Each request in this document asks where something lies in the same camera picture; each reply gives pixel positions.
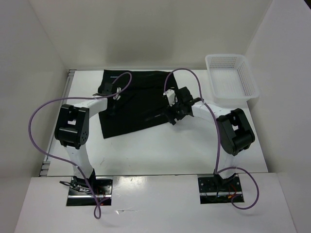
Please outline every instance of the white table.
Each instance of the white table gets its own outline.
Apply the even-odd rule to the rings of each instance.
[[[257,173],[260,197],[247,211],[231,203],[200,204],[196,175],[114,177],[112,205],[66,207],[69,177],[32,178],[15,233],[295,233],[282,188],[274,173]],[[245,203],[251,204],[256,189],[240,174]]]
[[[101,84],[103,72],[76,71],[69,96],[92,96]],[[194,72],[201,82],[204,99],[211,100],[207,71]],[[199,96],[197,82],[189,72],[178,71],[174,75],[179,88],[187,86],[194,98]],[[242,157],[239,166],[249,172],[268,172],[247,103],[238,107],[244,110],[256,136],[250,149],[239,154]],[[187,116],[174,126],[166,123],[104,140],[99,117],[94,116],[90,119],[86,148],[96,175],[206,174],[214,171],[217,135],[215,125]],[[68,159],[66,151],[55,139],[49,152]],[[51,160],[48,176],[71,175],[70,164]]]

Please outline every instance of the white plastic basket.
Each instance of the white plastic basket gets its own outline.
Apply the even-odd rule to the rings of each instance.
[[[207,55],[205,62],[216,100],[246,101],[259,96],[247,59],[243,55]]]

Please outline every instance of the black cloth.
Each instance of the black cloth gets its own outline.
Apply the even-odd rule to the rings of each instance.
[[[132,74],[132,82],[121,93],[113,106],[99,113],[104,138],[135,132],[168,122],[163,115],[168,102],[163,98],[164,82],[169,74],[163,71],[105,70],[103,81],[98,88],[101,93],[104,83],[112,83],[124,72]],[[124,75],[114,84],[124,88],[129,76]],[[178,89],[173,74],[167,82],[167,89]]]

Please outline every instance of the white laundry basket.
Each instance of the white laundry basket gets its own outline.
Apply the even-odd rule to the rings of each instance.
[[[216,101],[247,101],[259,96],[246,58],[237,54],[205,57],[211,89]]]

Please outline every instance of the wall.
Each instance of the wall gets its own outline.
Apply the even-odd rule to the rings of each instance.
[[[271,0],[30,0],[68,68],[205,68],[244,54]]]
[[[310,42],[305,2],[274,0],[246,53],[261,89],[249,103],[256,131],[299,233],[311,229]]]
[[[11,233],[43,161],[28,138],[28,119],[38,105],[61,96],[67,75],[27,1],[0,1],[0,16],[0,229]],[[36,118],[34,134],[43,148],[57,106]]]

